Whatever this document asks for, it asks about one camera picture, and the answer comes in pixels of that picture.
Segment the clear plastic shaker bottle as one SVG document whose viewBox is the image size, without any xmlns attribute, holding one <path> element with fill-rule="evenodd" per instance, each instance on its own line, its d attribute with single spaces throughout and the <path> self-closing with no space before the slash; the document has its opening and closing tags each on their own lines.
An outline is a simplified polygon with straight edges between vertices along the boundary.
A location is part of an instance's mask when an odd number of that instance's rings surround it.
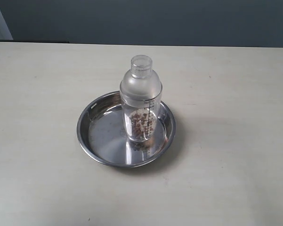
<svg viewBox="0 0 283 226">
<path fill-rule="evenodd" d="M 135 142 L 149 140 L 156 128 L 162 83 L 149 56 L 136 55 L 120 82 L 120 97 L 127 136 Z"/>
</svg>

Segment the round stainless steel plate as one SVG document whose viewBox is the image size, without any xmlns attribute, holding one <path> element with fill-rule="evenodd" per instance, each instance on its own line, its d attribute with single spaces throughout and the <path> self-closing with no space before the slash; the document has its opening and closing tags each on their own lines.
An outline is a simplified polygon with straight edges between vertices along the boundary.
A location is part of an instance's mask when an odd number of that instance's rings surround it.
<svg viewBox="0 0 283 226">
<path fill-rule="evenodd" d="M 176 121 L 161 102 L 157 126 L 150 140 L 131 141 L 125 132 L 119 91 L 104 94 L 82 111 L 77 138 L 85 153 L 95 161 L 117 168 L 136 168 L 162 156 L 176 134 Z"/>
</svg>

